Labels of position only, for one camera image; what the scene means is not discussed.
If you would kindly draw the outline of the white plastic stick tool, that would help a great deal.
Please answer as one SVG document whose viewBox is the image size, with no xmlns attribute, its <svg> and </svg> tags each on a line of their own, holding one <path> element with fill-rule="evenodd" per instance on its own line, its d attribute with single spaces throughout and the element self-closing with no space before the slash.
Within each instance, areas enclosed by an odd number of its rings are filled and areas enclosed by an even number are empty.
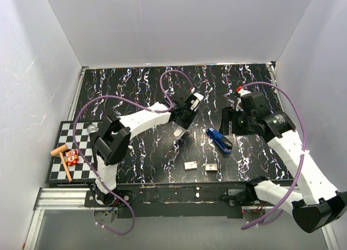
<svg viewBox="0 0 347 250">
<path fill-rule="evenodd" d="M 176 128 L 173 135 L 175 136 L 176 139 L 180 139 L 182 137 L 182 135 L 184 135 L 186 133 L 186 131 L 187 131 L 187 129 L 179 126 L 178 128 Z"/>
</svg>

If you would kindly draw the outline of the blue black stapler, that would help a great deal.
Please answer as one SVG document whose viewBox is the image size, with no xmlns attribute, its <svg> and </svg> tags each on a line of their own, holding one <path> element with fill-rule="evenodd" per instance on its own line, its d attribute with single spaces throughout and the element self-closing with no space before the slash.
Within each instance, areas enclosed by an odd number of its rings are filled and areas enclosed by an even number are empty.
<svg viewBox="0 0 347 250">
<path fill-rule="evenodd" d="M 231 154 L 233 144 L 227 137 L 219 133 L 214 127 L 208 128 L 206 133 L 225 154 Z"/>
</svg>

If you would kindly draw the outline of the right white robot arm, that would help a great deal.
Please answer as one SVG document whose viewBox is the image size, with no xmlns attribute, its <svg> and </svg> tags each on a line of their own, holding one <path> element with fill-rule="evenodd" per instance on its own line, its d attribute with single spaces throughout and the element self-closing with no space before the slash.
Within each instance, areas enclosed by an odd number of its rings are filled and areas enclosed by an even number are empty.
<svg viewBox="0 0 347 250">
<path fill-rule="evenodd" d="M 293 176 L 297 193 L 258 177 L 246 185 L 245 198 L 251 205 L 262 201 L 291 214 L 305 232 L 338 220 L 346 212 L 346 192 L 339 191 L 321 172 L 308 150 L 303 149 L 296 126 L 283 111 L 271 112 L 265 95 L 241 89 L 234 93 L 235 107 L 222 110 L 219 132 L 237 136 L 256 134 L 274 150 Z"/>
</svg>

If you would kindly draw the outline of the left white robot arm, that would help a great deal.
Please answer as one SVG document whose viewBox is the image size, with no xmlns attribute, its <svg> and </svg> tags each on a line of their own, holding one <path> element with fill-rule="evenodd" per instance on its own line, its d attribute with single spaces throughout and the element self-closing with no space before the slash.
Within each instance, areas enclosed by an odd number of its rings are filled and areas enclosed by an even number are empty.
<svg viewBox="0 0 347 250">
<path fill-rule="evenodd" d="M 141 110 L 127 116 L 117 118 L 106 117 L 98 126 L 87 128 L 97 163 L 95 184 L 91 190 L 95 193 L 95 201 L 105 207 L 115 202 L 114 189 L 117 186 L 116 174 L 118 163 L 127 155 L 130 141 L 138 134 L 158 125 L 173 121 L 178 125 L 174 131 L 175 138 L 180 139 L 192 124 L 203 95 L 194 93 L 186 99 L 172 99 L 173 108 L 169 112 L 167 102 L 156 102 L 149 110 Z"/>
</svg>

